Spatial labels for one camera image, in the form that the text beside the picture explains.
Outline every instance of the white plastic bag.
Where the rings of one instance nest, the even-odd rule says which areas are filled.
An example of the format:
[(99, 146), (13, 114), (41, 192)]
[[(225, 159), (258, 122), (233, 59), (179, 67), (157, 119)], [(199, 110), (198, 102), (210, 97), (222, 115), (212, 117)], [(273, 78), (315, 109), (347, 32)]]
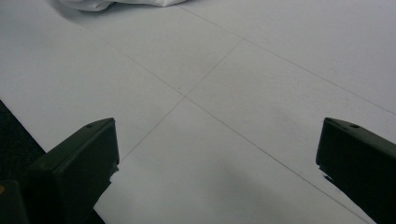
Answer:
[(186, 0), (61, 0), (63, 4), (78, 10), (101, 11), (114, 2), (126, 4), (146, 4), (157, 7), (169, 7)]

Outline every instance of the white cloth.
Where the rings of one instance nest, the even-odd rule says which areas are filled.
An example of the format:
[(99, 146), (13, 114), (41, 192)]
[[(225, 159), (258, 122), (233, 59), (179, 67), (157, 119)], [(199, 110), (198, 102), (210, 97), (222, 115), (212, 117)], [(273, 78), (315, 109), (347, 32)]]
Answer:
[(114, 2), (168, 7), (184, 1), (186, 0), (61, 0), (68, 7), (84, 11), (101, 11)]

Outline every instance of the black plastic part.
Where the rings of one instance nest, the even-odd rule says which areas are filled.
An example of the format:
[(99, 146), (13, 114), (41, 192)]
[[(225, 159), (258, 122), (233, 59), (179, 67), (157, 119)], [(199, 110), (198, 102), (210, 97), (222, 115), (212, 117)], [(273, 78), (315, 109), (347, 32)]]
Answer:
[(0, 181), (0, 223), (29, 224), (28, 219), (18, 182)]
[(82, 224), (118, 170), (114, 119), (86, 125), (28, 170), (33, 223)]
[(317, 164), (375, 222), (396, 223), (396, 145), (356, 124), (325, 119)]

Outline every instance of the brass screw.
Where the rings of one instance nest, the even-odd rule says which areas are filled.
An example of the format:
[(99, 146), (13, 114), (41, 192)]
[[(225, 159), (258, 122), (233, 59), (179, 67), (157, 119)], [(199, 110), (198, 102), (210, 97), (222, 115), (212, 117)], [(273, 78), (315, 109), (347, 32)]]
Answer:
[(6, 188), (4, 186), (0, 185), (0, 194), (2, 194), (5, 190), (6, 190)]

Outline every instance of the dark floor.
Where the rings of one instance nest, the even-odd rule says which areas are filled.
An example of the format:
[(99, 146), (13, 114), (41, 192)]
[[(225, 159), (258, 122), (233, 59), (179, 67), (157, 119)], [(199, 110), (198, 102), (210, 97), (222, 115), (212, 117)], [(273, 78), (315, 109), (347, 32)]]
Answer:
[[(26, 184), (29, 165), (44, 154), (41, 146), (0, 101), (0, 180), (15, 179)], [(104, 223), (95, 211), (86, 221), (86, 224)]]

